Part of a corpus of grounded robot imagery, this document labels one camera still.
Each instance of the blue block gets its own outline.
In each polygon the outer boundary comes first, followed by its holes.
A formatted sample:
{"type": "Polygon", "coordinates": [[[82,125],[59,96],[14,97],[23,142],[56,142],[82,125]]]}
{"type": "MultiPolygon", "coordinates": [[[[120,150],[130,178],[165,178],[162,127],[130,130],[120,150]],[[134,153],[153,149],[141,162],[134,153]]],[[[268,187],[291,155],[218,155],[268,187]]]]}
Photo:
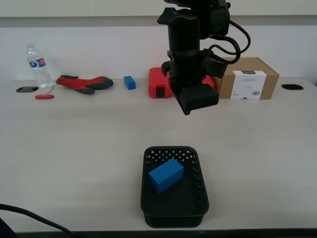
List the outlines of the blue block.
{"type": "Polygon", "coordinates": [[[171,159],[149,172],[150,184],[158,194],[180,181],[183,176],[184,167],[175,159],[171,159]]]}
{"type": "Polygon", "coordinates": [[[125,84],[125,86],[127,86],[127,88],[129,90],[137,88],[136,84],[135,84],[135,81],[134,81],[134,79],[131,76],[124,77],[124,84],[125,84]]]}

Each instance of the water bottle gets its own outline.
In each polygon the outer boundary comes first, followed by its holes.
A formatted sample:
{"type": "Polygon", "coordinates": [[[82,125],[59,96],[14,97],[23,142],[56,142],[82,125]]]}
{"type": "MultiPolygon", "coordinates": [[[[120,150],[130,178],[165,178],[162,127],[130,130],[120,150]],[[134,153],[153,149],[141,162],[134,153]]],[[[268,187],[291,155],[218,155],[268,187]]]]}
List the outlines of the water bottle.
{"type": "Polygon", "coordinates": [[[26,58],[35,74],[35,80],[40,88],[49,88],[54,85],[48,73],[46,63],[42,54],[33,44],[27,44],[26,58]]]}

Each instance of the black plastic basket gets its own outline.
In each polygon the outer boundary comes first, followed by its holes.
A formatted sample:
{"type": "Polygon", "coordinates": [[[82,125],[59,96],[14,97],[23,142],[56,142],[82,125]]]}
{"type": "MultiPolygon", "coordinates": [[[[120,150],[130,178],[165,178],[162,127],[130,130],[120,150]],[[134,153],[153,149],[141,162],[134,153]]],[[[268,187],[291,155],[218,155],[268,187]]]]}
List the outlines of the black plastic basket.
{"type": "Polygon", "coordinates": [[[188,146],[150,147],[144,153],[141,208],[152,228],[192,228],[202,222],[209,202],[196,150],[188,146]],[[184,167],[184,178],[157,194],[148,173],[170,159],[184,167]]]}

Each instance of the wall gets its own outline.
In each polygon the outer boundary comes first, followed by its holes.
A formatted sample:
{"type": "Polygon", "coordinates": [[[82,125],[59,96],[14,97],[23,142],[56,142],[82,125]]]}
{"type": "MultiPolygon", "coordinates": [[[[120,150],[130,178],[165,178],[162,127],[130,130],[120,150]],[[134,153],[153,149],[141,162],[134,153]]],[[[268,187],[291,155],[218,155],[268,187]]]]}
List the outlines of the wall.
{"type": "MultiPolygon", "coordinates": [[[[260,57],[284,77],[317,81],[316,16],[233,17],[252,36],[245,57],[260,57]]],[[[241,45],[236,29],[230,35],[241,45]]],[[[168,60],[167,28],[156,17],[0,18],[1,81],[32,79],[25,44],[46,57],[54,78],[61,74],[92,78],[146,78],[151,67],[168,60]]],[[[213,44],[205,40],[202,47],[213,44]]]]}
{"type": "MultiPolygon", "coordinates": [[[[232,16],[317,15],[316,0],[230,2],[232,16]]],[[[162,0],[2,0],[0,17],[158,16],[165,7],[172,6],[162,0]]]]}

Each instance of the black cable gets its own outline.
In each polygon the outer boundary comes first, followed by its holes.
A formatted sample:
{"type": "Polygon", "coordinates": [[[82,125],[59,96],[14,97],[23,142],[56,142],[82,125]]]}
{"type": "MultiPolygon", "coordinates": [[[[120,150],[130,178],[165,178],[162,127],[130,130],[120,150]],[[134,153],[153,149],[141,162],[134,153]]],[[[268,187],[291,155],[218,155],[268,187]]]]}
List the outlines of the black cable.
{"type": "Polygon", "coordinates": [[[213,55],[214,59],[216,59],[222,63],[226,63],[226,64],[233,64],[233,63],[238,62],[238,60],[241,57],[241,50],[240,50],[239,44],[234,39],[232,39],[231,37],[228,37],[228,36],[213,36],[212,38],[215,40],[218,40],[218,41],[229,42],[230,44],[232,44],[234,50],[236,51],[236,53],[234,54],[236,56],[236,58],[234,60],[226,60],[226,59],[223,59],[220,56],[217,56],[215,54],[213,55]]]}
{"type": "Polygon", "coordinates": [[[51,227],[54,227],[56,229],[59,229],[63,232],[65,232],[66,234],[70,235],[73,238],[82,238],[81,236],[78,236],[76,234],[74,234],[73,232],[71,232],[70,230],[66,229],[65,227],[62,227],[54,222],[51,222],[43,217],[40,217],[39,215],[36,215],[33,212],[30,212],[28,210],[25,210],[23,208],[19,208],[19,207],[14,207],[14,206],[9,206],[9,205],[5,205],[5,204],[0,204],[0,210],[4,210],[4,211],[9,211],[9,212],[15,212],[15,213],[20,213],[23,214],[25,216],[31,217],[39,222],[42,222],[46,225],[49,225],[51,227]]]}
{"type": "MultiPolygon", "coordinates": [[[[243,29],[240,25],[238,25],[237,23],[230,20],[230,24],[233,25],[235,28],[237,28],[239,31],[241,31],[247,37],[248,44],[247,44],[246,48],[240,52],[242,54],[245,51],[247,51],[248,48],[250,47],[251,37],[250,37],[249,33],[245,29],[243,29]]],[[[226,49],[224,49],[223,47],[221,47],[219,45],[212,45],[212,46],[210,46],[209,49],[212,50],[213,48],[217,48],[217,49],[221,50],[222,52],[226,53],[227,55],[235,56],[237,54],[236,52],[227,51],[226,49]]]]}

